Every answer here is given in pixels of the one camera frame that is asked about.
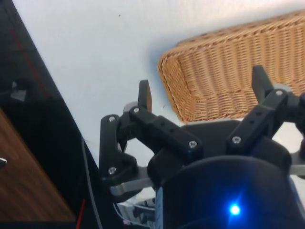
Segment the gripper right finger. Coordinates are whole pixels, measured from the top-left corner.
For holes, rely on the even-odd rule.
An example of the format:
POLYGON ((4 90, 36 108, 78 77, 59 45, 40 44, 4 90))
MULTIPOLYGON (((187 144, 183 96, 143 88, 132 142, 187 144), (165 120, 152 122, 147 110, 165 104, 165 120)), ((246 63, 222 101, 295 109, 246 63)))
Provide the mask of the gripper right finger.
POLYGON ((275 88, 263 66, 252 68, 252 89, 256 105, 227 138, 231 153, 247 154, 263 136, 272 138, 284 122, 294 123, 305 134, 305 94, 275 88))

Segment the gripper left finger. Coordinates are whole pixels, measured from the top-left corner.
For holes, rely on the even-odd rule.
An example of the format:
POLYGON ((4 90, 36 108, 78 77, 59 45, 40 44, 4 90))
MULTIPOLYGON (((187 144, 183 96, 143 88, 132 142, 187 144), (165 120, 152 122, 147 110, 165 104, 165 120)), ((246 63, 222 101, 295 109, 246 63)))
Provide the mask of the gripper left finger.
POLYGON ((152 113, 148 80, 139 82, 138 101, 122 116, 101 120, 99 174, 108 186, 130 181, 139 174, 135 157, 124 152, 136 138, 153 151, 147 173, 155 187, 174 176, 183 166, 203 158, 202 141, 183 127, 152 113))

